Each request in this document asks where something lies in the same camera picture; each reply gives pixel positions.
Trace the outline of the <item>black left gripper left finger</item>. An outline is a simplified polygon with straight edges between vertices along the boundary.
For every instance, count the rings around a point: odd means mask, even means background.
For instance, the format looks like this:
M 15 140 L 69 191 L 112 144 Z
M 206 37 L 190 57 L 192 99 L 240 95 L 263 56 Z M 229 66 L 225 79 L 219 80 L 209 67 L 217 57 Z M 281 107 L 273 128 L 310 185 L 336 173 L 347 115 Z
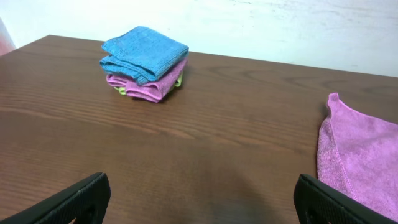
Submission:
M 97 172 L 1 224 L 102 224 L 110 197 L 107 175 Z

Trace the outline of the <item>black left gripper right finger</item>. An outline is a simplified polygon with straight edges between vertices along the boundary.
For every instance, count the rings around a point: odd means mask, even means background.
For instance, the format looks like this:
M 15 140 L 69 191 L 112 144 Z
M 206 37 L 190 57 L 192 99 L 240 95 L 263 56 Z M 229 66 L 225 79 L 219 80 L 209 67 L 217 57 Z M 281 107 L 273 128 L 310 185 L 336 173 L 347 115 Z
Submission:
M 294 205 L 300 224 L 397 224 L 308 174 L 298 178 Z

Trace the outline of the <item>large purple cloth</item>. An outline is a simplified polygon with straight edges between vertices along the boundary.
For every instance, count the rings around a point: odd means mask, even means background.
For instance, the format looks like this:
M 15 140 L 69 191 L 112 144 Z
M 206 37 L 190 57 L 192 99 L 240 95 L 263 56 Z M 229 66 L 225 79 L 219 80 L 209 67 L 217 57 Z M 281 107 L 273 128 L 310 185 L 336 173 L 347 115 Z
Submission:
M 319 130 L 318 179 L 349 198 L 397 220 L 397 125 L 360 113 L 337 93 Z

